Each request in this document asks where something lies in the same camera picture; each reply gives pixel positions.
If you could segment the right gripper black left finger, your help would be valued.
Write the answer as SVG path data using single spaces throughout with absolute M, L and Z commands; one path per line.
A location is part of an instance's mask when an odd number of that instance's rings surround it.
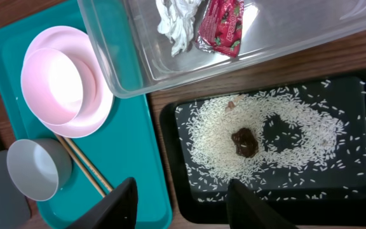
M 128 177 L 66 229 L 135 228 L 137 204 L 137 183 Z

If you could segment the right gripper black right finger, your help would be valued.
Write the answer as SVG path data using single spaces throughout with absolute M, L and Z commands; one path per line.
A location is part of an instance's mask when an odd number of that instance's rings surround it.
M 229 182 L 226 209 L 230 229 L 297 229 L 238 179 Z

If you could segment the brown food scrap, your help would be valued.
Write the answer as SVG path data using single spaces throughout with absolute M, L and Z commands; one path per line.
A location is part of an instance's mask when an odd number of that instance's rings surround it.
M 249 128 L 241 128 L 231 135 L 236 146 L 236 154 L 245 158 L 253 158 L 259 150 L 259 145 Z

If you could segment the white rice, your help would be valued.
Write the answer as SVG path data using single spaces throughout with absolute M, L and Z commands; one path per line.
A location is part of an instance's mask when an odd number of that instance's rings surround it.
M 197 99 L 174 116 L 191 194 L 222 202 L 240 180 L 263 200 L 366 197 L 365 82 L 356 76 Z M 236 154 L 249 128 L 259 150 Z

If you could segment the grey bowl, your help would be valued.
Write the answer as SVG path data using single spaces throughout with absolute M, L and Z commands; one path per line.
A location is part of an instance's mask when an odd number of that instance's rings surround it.
M 8 149 L 8 173 L 17 189 L 35 201 L 51 199 L 72 172 L 65 148 L 54 139 L 20 139 Z

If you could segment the small pink plate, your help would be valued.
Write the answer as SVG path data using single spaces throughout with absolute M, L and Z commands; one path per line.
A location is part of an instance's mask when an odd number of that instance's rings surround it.
M 41 121 L 64 125 L 83 116 L 96 98 L 92 70 L 74 55 L 41 48 L 24 61 L 20 86 L 25 103 Z

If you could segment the red snack wrapper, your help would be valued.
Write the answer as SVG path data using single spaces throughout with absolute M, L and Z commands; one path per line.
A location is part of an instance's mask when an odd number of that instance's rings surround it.
M 211 0 L 198 29 L 196 47 L 231 58 L 241 46 L 244 0 Z

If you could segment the white tissue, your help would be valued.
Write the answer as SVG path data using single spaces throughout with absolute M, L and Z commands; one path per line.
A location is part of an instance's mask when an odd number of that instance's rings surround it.
M 195 15 L 202 0 L 156 0 L 161 17 L 157 30 L 171 43 L 171 56 L 185 52 L 194 38 Z

